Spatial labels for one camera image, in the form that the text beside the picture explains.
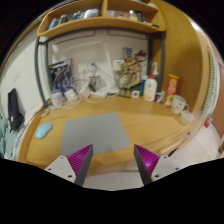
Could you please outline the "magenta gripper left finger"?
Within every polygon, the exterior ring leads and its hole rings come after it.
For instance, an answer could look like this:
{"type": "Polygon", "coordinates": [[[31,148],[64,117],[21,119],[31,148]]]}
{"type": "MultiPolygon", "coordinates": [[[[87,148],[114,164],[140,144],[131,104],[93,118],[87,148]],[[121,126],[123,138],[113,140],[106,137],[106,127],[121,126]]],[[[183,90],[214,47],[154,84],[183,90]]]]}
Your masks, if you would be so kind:
{"type": "Polygon", "coordinates": [[[93,156],[93,145],[90,144],[69,156],[59,156],[45,168],[56,176],[82,186],[93,156]]]}

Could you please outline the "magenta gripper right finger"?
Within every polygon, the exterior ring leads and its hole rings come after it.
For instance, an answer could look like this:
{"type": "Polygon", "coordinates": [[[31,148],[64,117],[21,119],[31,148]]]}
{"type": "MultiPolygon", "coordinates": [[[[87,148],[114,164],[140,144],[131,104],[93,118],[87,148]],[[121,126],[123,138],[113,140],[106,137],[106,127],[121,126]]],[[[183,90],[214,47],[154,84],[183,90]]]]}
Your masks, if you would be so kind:
{"type": "Polygon", "coordinates": [[[142,146],[134,145],[133,154],[144,186],[180,170],[169,156],[158,156],[142,146]]]}

